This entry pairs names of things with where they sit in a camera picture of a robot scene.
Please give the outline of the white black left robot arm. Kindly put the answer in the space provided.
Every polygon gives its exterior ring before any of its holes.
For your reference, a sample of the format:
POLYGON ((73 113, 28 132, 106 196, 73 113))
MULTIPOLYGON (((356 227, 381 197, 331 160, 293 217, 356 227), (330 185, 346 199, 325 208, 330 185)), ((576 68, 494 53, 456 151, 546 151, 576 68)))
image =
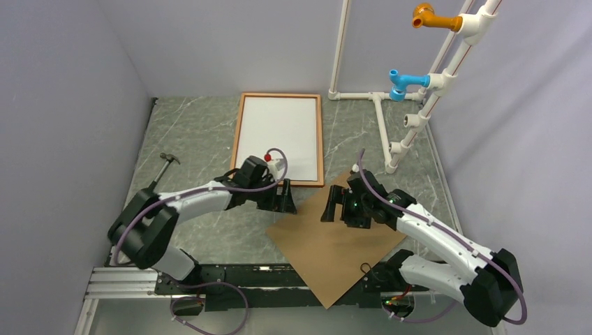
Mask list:
POLYGON ((254 202, 257 209, 296 214, 285 156, 249 156, 234 168, 195 188, 173 193, 140 189, 108 230, 115 247, 139 269, 168 275, 184 293, 203 282, 202 266, 187 252, 170 245, 180 223, 211 212, 221 212, 254 202))

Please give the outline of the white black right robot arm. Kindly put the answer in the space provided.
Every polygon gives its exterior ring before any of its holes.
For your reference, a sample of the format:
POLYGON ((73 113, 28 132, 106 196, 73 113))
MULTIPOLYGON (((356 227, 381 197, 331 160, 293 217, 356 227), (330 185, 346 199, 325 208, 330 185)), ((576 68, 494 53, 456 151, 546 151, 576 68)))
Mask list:
POLYGON ((406 249, 384 265, 389 287, 400 290, 420 286, 463 304, 477 321, 496 327, 505 321, 526 322, 528 309, 516 257, 502 248, 493 251, 446 226, 412 195, 401 189, 387 191, 368 170, 352 173, 345 187, 330 187, 322 222, 340 219, 350 228, 386 225, 414 238, 441 258, 426 260, 406 249))

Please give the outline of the orange pipe elbow fitting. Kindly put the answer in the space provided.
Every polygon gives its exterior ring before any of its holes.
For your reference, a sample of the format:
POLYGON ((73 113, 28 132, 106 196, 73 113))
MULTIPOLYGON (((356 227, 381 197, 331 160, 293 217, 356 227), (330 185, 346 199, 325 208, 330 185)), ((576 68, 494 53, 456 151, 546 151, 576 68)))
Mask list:
POLYGON ((413 28, 420 27, 442 28, 453 32, 458 32, 463 24, 463 17, 443 17, 435 14, 434 8, 430 3, 421 3, 415 7, 411 25, 413 28))

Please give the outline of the brown backing board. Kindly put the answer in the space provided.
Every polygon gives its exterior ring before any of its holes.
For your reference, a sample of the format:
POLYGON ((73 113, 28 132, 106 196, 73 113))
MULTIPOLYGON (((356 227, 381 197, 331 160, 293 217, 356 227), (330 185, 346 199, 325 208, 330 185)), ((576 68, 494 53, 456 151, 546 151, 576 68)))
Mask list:
POLYGON ((349 228, 340 220, 320 220, 332 185, 345 186, 348 172, 327 182, 288 214, 271 224, 267 236, 275 243, 321 305, 329 309, 362 277, 360 266, 376 265, 405 235, 374 223, 369 229, 349 228))

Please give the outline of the blue pipe elbow fitting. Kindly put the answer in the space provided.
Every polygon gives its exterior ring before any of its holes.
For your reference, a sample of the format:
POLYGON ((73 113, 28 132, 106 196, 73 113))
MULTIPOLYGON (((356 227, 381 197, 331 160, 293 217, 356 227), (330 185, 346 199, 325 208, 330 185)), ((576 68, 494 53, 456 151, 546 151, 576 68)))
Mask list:
POLYGON ((428 87, 431 81, 429 75, 402 75, 396 69, 392 69, 389 72, 389 77, 392 83, 389 97, 391 100, 396 102, 400 102, 405 99, 408 86, 419 85, 421 87, 428 87))

